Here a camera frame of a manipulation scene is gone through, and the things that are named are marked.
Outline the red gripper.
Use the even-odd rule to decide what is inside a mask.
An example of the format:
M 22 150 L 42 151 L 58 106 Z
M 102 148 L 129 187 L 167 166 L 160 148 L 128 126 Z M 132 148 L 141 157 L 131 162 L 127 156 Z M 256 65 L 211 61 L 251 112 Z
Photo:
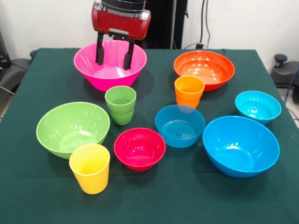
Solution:
M 98 32 L 95 62 L 104 61 L 103 37 L 110 32 L 127 35 L 128 51 L 123 69 L 131 69 L 135 40 L 142 41 L 149 28 L 151 12 L 145 9 L 145 0 L 96 0 L 92 8 L 92 23 Z

